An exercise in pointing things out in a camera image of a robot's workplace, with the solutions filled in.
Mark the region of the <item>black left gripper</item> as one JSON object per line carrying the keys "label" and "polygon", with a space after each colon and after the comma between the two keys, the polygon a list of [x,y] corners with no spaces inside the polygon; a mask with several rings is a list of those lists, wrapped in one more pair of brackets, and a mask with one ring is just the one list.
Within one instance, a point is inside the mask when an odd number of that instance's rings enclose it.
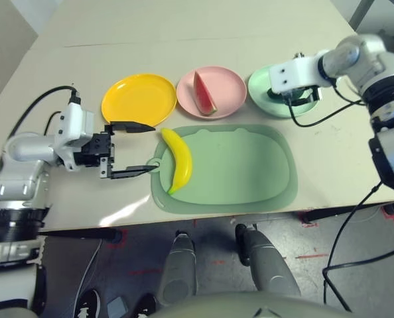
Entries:
{"label": "black left gripper", "polygon": [[112,121],[105,126],[105,130],[93,135],[91,140],[74,153],[77,166],[99,168],[100,178],[123,179],[134,178],[151,172],[158,166],[128,166],[124,170],[112,171],[114,163],[114,144],[111,137],[115,131],[126,133],[145,133],[155,131],[155,127],[134,121]]}

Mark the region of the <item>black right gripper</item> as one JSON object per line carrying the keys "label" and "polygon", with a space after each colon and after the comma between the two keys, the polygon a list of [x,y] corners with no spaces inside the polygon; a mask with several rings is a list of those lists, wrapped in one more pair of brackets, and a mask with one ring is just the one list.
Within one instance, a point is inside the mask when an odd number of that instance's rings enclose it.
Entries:
{"label": "black right gripper", "polygon": [[320,101],[322,99],[321,87],[314,85],[311,87],[312,95],[308,97],[302,97],[300,95],[285,95],[285,103],[288,106],[301,106],[306,105],[308,103],[312,103],[313,101]]}

